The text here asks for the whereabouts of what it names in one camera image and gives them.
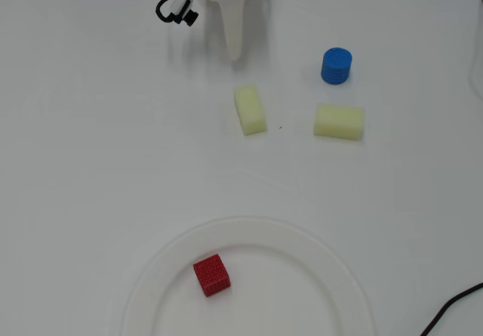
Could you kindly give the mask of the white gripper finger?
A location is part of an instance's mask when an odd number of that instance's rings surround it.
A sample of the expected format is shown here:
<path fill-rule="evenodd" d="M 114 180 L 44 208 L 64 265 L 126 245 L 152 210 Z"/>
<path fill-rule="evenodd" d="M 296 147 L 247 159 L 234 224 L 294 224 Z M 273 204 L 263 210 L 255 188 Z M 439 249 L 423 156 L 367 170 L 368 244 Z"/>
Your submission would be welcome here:
<path fill-rule="evenodd" d="M 226 48 L 229 59 L 237 61 L 242 55 L 244 10 L 247 0 L 237 0 L 220 6 Z"/>

